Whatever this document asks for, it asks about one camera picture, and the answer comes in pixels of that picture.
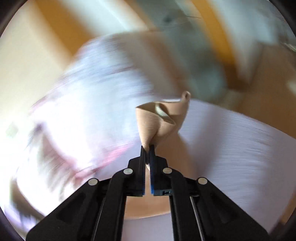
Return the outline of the tan cloth garment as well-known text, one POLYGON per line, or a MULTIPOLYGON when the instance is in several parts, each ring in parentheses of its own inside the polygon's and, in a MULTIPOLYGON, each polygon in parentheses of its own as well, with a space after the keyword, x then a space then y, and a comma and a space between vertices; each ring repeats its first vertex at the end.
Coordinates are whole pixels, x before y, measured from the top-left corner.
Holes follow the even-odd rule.
POLYGON ((181 128, 189 108, 191 94, 185 91, 178 101, 153 101, 135 108, 137 129, 146 152, 157 147, 181 128))

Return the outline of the lavender bed sheet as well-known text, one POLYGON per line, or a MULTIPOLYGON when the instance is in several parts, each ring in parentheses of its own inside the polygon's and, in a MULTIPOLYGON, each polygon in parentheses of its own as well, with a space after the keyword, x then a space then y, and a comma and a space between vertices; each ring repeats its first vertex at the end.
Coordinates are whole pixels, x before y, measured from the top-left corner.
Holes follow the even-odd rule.
POLYGON ((295 193, 295 139, 260 121, 193 100, 181 130, 156 153, 184 176, 205 177, 262 225, 295 240, 280 219, 295 193))

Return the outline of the pink floral top pillow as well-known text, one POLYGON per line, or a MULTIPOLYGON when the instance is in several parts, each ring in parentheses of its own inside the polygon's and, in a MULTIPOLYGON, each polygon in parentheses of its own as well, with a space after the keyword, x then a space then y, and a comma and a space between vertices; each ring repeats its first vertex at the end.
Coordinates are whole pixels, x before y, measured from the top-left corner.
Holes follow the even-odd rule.
POLYGON ((26 113, 14 178, 78 186, 106 179, 139 145, 135 108, 182 92, 184 74, 155 32, 99 37, 81 47, 58 83, 26 113))

